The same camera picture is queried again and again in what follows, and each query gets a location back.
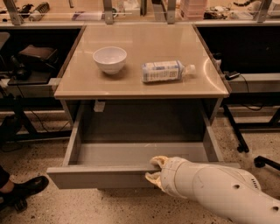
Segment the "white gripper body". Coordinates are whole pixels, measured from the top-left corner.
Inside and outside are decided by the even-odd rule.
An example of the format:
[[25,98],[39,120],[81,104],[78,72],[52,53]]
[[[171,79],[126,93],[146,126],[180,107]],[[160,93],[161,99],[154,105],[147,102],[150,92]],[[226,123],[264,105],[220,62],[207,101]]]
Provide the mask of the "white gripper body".
[[193,179],[199,167],[180,158],[168,158],[162,167],[160,180],[165,193],[172,197],[193,199]]

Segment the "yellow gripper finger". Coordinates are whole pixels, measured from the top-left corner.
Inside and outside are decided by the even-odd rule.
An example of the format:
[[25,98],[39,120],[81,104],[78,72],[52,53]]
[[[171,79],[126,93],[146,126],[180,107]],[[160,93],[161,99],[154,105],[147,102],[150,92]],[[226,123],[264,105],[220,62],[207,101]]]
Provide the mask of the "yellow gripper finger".
[[154,173],[145,173],[145,178],[151,182],[154,186],[158,187],[159,189],[162,188],[161,178],[160,178],[161,172],[154,172]]
[[168,161],[169,158],[166,156],[155,156],[150,160],[150,163],[158,169],[163,169]]

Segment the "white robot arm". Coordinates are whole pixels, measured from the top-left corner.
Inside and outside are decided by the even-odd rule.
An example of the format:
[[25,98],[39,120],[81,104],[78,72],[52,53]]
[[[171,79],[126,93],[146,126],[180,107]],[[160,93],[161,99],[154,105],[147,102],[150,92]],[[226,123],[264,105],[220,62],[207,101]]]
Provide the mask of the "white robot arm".
[[235,224],[280,224],[280,200],[248,171],[181,157],[155,156],[150,163],[160,170],[145,178],[172,197],[194,200]]

